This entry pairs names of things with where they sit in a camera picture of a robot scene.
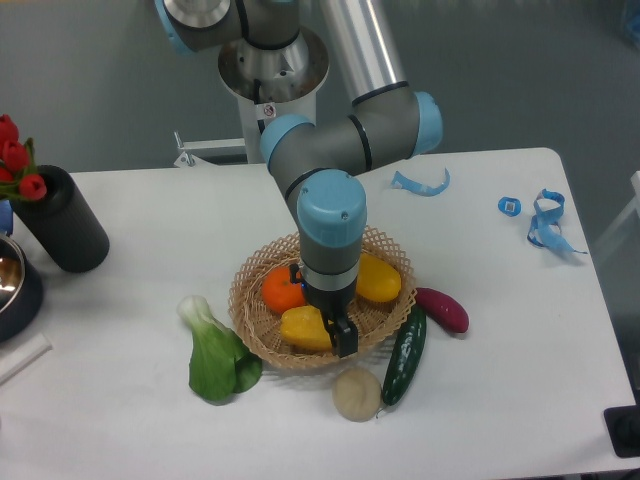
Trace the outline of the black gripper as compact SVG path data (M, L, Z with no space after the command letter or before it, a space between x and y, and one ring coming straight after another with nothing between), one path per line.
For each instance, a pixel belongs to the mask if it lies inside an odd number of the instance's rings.
M305 264L288 266L292 284L301 284L306 302L324 315L324 326L334 353L345 358L358 352L359 335L356 325L347 315L355 296L358 264L341 273L319 273Z

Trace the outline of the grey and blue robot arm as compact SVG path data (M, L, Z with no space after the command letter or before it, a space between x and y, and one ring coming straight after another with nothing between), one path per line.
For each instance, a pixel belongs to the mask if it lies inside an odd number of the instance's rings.
M317 126L288 114L264 130L260 149L299 232L302 283L334 352L357 352L347 307L355 296L366 194L358 175L433 150L443 120L433 97L409 86L379 1L324 1L353 112Z

